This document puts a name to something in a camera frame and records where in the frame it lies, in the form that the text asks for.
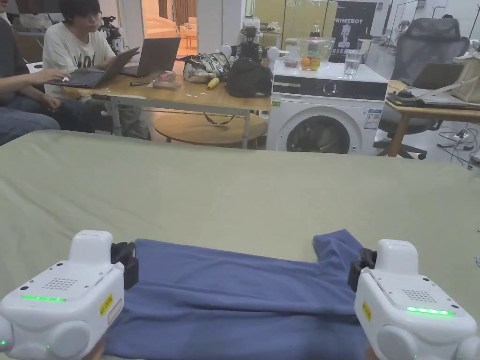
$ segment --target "orange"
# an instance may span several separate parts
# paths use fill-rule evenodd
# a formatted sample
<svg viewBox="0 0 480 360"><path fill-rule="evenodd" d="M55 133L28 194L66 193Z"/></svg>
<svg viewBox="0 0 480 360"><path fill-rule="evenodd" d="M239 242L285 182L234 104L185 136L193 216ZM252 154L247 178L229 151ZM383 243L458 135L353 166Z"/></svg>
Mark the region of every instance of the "orange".
<svg viewBox="0 0 480 360"><path fill-rule="evenodd" d="M308 69L310 67L310 59L309 58L303 58L300 61L300 66L304 70Z"/></svg>

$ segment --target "washing machine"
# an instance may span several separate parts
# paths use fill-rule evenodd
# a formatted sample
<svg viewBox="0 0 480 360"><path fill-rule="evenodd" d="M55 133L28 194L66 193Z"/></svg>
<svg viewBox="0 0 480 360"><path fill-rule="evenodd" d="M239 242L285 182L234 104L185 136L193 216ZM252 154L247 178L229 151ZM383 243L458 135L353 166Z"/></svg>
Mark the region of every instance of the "washing machine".
<svg viewBox="0 0 480 360"><path fill-rule="evenodd" d="M388 80L365 65L344 77L344 64L317 71L276 61L267 150L372 153Z"/></svg>

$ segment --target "doorway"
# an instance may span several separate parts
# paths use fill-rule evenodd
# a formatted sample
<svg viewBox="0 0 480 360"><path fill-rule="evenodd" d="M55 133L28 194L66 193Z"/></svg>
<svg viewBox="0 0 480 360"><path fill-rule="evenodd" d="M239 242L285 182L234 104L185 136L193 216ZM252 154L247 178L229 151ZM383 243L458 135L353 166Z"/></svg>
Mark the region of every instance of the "doorway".
<svg viewBox="0 0 480 360"><path fill-rule="evenodd" d="M196 0L142 0L146 38L181 37L177 55L198 53Z"/></svg>

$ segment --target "office chair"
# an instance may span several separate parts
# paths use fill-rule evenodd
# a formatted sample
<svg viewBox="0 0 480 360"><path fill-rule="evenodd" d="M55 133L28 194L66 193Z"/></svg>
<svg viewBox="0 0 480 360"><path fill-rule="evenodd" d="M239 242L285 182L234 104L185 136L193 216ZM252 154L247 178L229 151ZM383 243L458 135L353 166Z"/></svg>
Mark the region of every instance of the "office chair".
<svg viewBox="0 0 480 360"><path fill-rule="evenodd" d="M460 36L460 26L456 19L416 19L398 39L392 80L412 84L425 65L451 63L455 57L464 55L469 45L469 39ZM389 139L393 139L400 120L400 113L386 105L379 129L385 131ZM410 119L406 134L435 131L440 128L441 123L435 120ZM383 149L378 156L385 156L390 145L389 140L384 140L375 142L373 147ZM419 154L418 158L421 160L427 156L425 150L402 144L399 155L413 159L408 152Z"/></svg>

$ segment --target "yellow label sticker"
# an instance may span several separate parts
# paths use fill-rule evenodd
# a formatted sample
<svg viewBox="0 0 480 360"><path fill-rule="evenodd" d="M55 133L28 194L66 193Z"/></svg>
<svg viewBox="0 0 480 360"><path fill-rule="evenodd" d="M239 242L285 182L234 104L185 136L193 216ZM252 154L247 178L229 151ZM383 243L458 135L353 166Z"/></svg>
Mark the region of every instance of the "yellow label sticker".
<svg viewBox="0 0 480 360"><path fill-rule="evenodd" d="M100 306L100 317L103 317L110 306L113 304L113 294L108 295L103 304Z"/></svg>
<svg viewBox="0 0 480 360"><path fill-rule="evenodd" d="M368 306L366 301L363 301L361 309L363 310L363 313L365 314L368 322L370 322L372 320L372 311L370 310L370 306Z"/></svg>

